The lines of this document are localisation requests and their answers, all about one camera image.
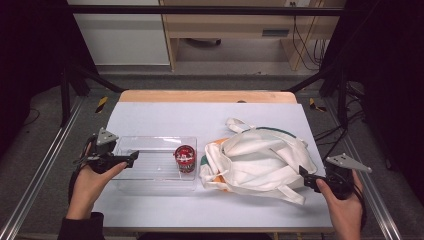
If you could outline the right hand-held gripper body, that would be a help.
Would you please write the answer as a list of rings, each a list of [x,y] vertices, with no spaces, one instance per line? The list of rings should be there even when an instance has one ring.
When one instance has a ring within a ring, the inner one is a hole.
[[[324,160],[325,176],[322,180],[339,200],[346,200],[354,192],[353,170],[371,173],[372,169],[345,153]]]

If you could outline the clear plastic tray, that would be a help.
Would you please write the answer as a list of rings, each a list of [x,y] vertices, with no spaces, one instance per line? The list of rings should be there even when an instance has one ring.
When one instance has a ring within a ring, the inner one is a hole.
[[[189,145],[196,151],[195,170],[182,173],[174,158],[175,150]],[[118,156],[138,151],[133,168],[127,168],[111,183],[132,195],[180,194],[197,186],[197,139],[195,137],[124,136],[114,152]]]

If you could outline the white patterned tote bag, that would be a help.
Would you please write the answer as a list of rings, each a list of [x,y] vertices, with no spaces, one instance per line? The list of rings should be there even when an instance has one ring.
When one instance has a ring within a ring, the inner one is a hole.
[[[255,127],[237,118],[229,118],[226,126],[235,133],[232,137],[205,146],[199,170],[204,188],[305,203],[296,192],[304,186],[299,170],[317,171],[305,141],[287,131]]]

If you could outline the red can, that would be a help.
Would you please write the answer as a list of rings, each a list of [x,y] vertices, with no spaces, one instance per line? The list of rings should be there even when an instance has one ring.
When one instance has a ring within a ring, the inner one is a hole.
[[[178,169],[182,173],[191,173],[195,170],[196,151],[189,145],[181,145],[174,152]]]

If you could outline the person's right hand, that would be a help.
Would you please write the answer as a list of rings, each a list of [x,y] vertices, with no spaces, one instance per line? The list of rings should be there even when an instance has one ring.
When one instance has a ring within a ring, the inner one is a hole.
[[[324,180],[318,179],[316,184],[326,200],[331,223],[337,240],[361,240],[361,219],[363,215],[362,183],[357,173],[352,171],[357,193],[353,193],[346,200],[335,197]]]

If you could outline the person's left hand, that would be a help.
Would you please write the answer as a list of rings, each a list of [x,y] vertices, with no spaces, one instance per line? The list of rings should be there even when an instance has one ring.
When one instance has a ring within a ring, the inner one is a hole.
[[[66,219],[89,219],[94,204],[107,183],[121,173],[126,167],[127,163],[122,162],[108,171],[98,174],[93,171],[89,165],[82,165],[75,180]]]

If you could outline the pale blue table mat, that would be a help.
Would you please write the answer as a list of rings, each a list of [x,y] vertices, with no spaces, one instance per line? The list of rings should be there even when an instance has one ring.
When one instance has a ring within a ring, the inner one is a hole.
[[[107,128],[114,152],[140,155],[102,174],[84,160],[67,220],[148,232],[333,228],[299,174],[324,171],[299,104],[120,102]]]

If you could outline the wooden table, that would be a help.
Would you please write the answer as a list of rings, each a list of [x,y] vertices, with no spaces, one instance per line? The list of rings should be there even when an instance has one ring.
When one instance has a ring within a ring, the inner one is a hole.
[[[225,126],[238,117],[256,126],[286,130],[319,152],[304,110],[289,92],[128,90],[121,94],[108,130],[119,136],[192,136],[203,148],[230,136]],[[242,196],[196,186],[180,194],[132,195],[108,184],[95,208],[108,230],[128,232],[329,232],[322,196],[301,188],[303,205]]]

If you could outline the black curtain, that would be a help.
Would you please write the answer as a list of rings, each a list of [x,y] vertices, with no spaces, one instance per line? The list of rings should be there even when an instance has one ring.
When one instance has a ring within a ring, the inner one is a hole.
[[[68,0],[0,0],[0,156],[29,115],[31,99],[60,84],[68,60],[96,66]]]
[[[323,65],[365,88],[383,151],[424,204],[424,0],[346,0]]]

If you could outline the white cabinet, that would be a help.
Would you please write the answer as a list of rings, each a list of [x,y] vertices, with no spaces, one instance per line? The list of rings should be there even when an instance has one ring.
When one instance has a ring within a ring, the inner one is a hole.
[[[160,14],[75,14],[96,65],[168,65]]]

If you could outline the dark object under desk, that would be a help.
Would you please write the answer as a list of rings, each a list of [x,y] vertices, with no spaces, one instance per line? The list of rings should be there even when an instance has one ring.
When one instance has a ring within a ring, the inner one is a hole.
[[[193,39],[186,38],[185,42],[193,47],[216,47],[222,43],[221,39]]]

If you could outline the light wooden desk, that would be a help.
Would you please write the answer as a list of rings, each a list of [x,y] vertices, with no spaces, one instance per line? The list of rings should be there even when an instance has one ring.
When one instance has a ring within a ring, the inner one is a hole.
[[[339,8],[346,0],[159,0],[162,6],[243,6]],[[329,40],[337,16],[270,15],[174,15],[163,16],[167,37],[171,40],[193,39],[262,39],[281,41],[292,70],[296,71],[307,54],[312,40]]]

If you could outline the yellow-handled tool left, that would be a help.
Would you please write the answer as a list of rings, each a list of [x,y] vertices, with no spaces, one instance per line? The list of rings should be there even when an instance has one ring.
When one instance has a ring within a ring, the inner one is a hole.
[[[101,113],[101,112],[102,112],[102,110],[103,110],[103,108],[104,108],[104,106],[105,106],[105,104],[106,104],[107,100],[108,100],[108,97],[107,97],[107,96],[103,96],[103,97],[99,100],[99,103],[98,103],[98,105],[97,105],[97,108],[96,108],[96,110],[95,110],[95,113]]]

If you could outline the aluminium floor rail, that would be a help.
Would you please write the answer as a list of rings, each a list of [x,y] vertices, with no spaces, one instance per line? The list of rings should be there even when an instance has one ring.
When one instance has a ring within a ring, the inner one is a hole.
[[[324,98],[324,102],[328,107],[328,111],[334,122],[338,124],[339,120],[337,118],[337,106],[335,101],[331,98]],[[345,137],[342,139],[342,142],[346,150],[346,154],[358,160],[359,163],[362,163],[362,159],[357,151],[357,148],[354,146],[349,133],[345,135]],[[382,231],[382,234],[384,235],[385,240],[402,240],[398,227],[396,226],[391,214],[389,213],[389,210],[384,203],[382,196],[377,189],[377,186],[371,179],[370,174],[366,172],[358,172],[357,174],[363,183],[363,193],[366,196],[366,201],[372,210],[372,213],[380,227],[380,230]]]
[[[84,101],[84,97],[75,98],[69,119],[66,120],[64,125],[59,128],[53,142],[50,144],[48,151],[44,155],[44,158],[42,159],[19,203],[6,223],[0,229],[0,240],[14,240],[14,238],[17,236],[23,221],[25,220],[38,193],[40,192],[40,189],[42,188],[42,185],[44,184],[51,167],[56,161],[56,158],[60,153],[60,150],[67,136],[69,135],[69,132],[73,127],[78,114],[80,113],[80,109]]]

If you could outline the black horizontal frame bar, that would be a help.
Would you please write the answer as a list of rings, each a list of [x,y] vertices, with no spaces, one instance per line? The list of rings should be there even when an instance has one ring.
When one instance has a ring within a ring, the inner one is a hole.
[[[270,16],[343,16],[339,8],[243,7],[243,6],[129,6],[69,5],[77,14],[174,14],[174,15],[270,15]]]

